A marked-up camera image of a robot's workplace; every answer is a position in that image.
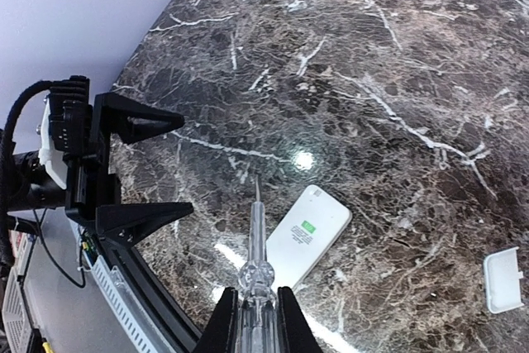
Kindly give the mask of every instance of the transparent screwdriver handle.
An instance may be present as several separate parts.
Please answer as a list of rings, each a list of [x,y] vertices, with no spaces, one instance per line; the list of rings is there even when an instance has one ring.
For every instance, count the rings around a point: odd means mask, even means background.
[[[274,269],[266,261],[265,206],[260,201],[259,178],[255,179],[256,200],[251,206],[248,261],[239,272],[243,298],[239,310],[239,353],[276,353],[278,349],[272,290]]]

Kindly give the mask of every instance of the white plastic cover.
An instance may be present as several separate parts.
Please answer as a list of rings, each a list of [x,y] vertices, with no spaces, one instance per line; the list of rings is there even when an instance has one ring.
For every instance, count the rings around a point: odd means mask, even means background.
[[[63,161],[63,152],[56,150],[50,136],[50,105],[46,103],[41,124],[41,149],[39,160],[45,166],[46,173],[55,181],[61,189],[66,189],[66,177],[68,166]]]
[[[487,308],[494,314],[523,306],[519,281],[523,272],[518,270],[517,249],[509,248],[485,258]]]

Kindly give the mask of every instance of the robotic arm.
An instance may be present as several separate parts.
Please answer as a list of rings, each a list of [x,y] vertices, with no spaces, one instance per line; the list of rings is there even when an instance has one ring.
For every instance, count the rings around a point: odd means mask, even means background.
[[[0,265],[4,269],[14,264],[8,230],[38,230],[30,221],[18,224],[7,215],[10,211],[65,207],[68,218],[95,239],[124,249],[193,212],[191,203],[121,204],[119,178],[108,173],[111,134],[131,144],[180,128],[183,117],[116,93],[96,96],[92,106],[89,85],[83,76],[34,84],[17,100],[6,128],[0,130]],[[14,155],[17,118],[27,101],[43,91],[50,93],[41,124],[41,148]],[[241,272],[241,280],[248,281],[246,285],[241,281],[242,302],[236,289],[224,291],[194,352],[320,353],[292,290],[280,288],[276,298],[269,288],[273,270],[266,262],[259,190],[257,203],[252,208],[250,257]],[[263,270],[271,270],[271,281],[263,279]]]

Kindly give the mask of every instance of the black wire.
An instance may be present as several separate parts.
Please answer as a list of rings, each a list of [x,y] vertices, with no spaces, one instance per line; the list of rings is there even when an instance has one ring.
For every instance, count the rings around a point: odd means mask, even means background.
[[[57,263],[53,255],[50,253],[50,250],[48,250],[48,246],[45,243],[44,240],[44,234],[42,233],[41,223],[44,221],[46,209],[44,210],[44,213],[42,214],[41,219],[39,220],[39,216],[36,213],[36,210],[33,209],[33,215],[35,215],[36,219],[36,227],[38,229],[39,238],[41,239],[42,246],[44,247],[44,251],[46,251],[46,254],[50,257],[51,263],[57,268],[57,270],[66,278],[68,281],[73,284],[75,287],[78,287],[80,289],[83,289],[86,285],[86,278],[84,277],[84,267],[83,267],[83,246],[79,246],[79,269],[81,272],[81,283],[76,281],[72,276],[70,276],[66,271],[60,267],[60,265]]]
[[[19,278],[21,278],[21,285],[22,286],[24,285],[24,281],[26,280],[27,270],[30,267],[31,257],[33,256],[33,251],[35,250],[36,239],[37,239],[37,236],[35,236],[35,238],[31,242],[30,253],[27,255],[27,261],[26,261],[26,265],[24,266],[24,271],[22,272],[22,274],[20,274],[18,276]]]
[[[26,88],[20,97],[15,101],[9,114],[7,115],[6,126],[0,143],[0,262],[11,267],[15,264],[13,249],[9,241],[9,230],[7,229],[8,210],[8,171],[11,166],[12,140],[15,133],[17,120],[22,113],[22,109],[38,93],[51,88],[52,82],[40,81]]]

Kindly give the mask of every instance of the marble countertop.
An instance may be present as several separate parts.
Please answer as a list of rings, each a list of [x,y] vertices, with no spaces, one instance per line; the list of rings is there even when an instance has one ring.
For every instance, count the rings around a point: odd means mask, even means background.
[[[528,35],[529,0],[172,0],[114,90],[186,126],[113,164],[128,200],[195,213],[142,255],[204,327],[253,175],[268,233],[317,184],[353,212],[297,291],[325,351],[527,351],[527,307],[489,313],[482,264],[519,246],[529,271]]]

